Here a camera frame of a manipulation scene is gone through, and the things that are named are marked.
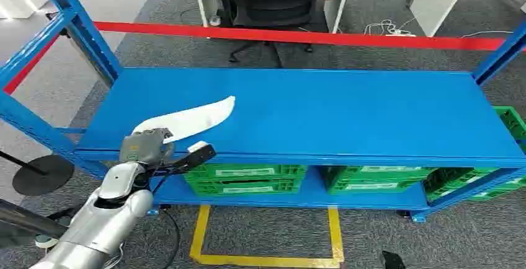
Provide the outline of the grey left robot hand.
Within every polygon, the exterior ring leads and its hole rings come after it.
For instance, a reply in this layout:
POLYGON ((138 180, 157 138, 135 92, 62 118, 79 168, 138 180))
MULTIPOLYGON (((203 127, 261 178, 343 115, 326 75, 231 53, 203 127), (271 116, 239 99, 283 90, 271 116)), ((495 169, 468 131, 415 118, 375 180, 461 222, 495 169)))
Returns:
POLYGON ((174 150, 172 143, 164 143, 170 137, 172 133, 167 128, 155 128, 126 136, 120 147, 118 161, 163 164, 169 160, 174 150))

